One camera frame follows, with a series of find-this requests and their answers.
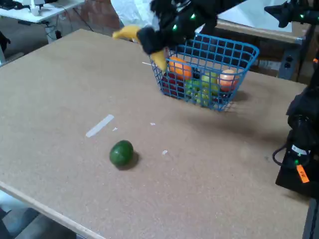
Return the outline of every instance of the orange tag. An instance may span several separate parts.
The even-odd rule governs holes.
[[[309,178],[308,178],[308,176],[307,176],[307,174],[306,174],[306,172],[305,172],[305,170],[304,170],[304,167],[302,166],[302,165],[297,165],[297,171],[298,171],[298,173],[299,173],[299,176],[300,176],[300,178],[301,178],[301,181],[303,182],[303,183],[308,183],[309,182]]]

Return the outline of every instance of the banana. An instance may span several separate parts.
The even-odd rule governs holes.
[[[129,26],[124,26],[121,30],[115,31],[112,35],[114,39],[119,39],[119,38],[129,38],[129,39],[134,39],[138,43],[140,43],[138,37],[137,37],[137,32],[140,30],[140,27],[135,26],[135,25],[129,25]],[[162,70],[166,71],[167,69],[167,62],[165,59],[164,55],[164,50],[155,52],[151,54],[151,59],[155,62],[155,64]]]
[[[121,30],[113,32],[112,37],[114,39],[119,38],[129,38],[134,39],[138,43],[140,42],[137,37],[137,32],[140,30],[140,27],[135,25],[124,26]]]
[[[167,62],[165,59],[164,50],[152,53],[151,59],[162,71],[165,72],[167,70]]]

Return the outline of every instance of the blue wire basket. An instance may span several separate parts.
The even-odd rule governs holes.
[[[222,111],[233,100],[259,49],[204,34],[169,50],[167,70],[151,60],[163,94]]]

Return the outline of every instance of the white tape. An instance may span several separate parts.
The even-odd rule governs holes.
[[[302,155],[307,155],[307,152],[301,148],[298,148],[297,146],[293,145],[291,148],[294,152],[302,154]]]
[[[102,121],[100,121],[96,126],[91,128],[85,136],[92,137],[94,136],[97,132],[99,132],[104,126],[106,126],[112,119],[114,119],[113,115],[108,115],[106,116]]]

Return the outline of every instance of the paper scrap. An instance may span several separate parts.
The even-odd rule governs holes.
[[[99,132],[104,126],[106,126],[112,119],[114,119],[113,115],[108,115],[106,116],[103,120],[101,120],[96,126],[91,128],[85,136],[92,137],[94,136],[97,132]]]

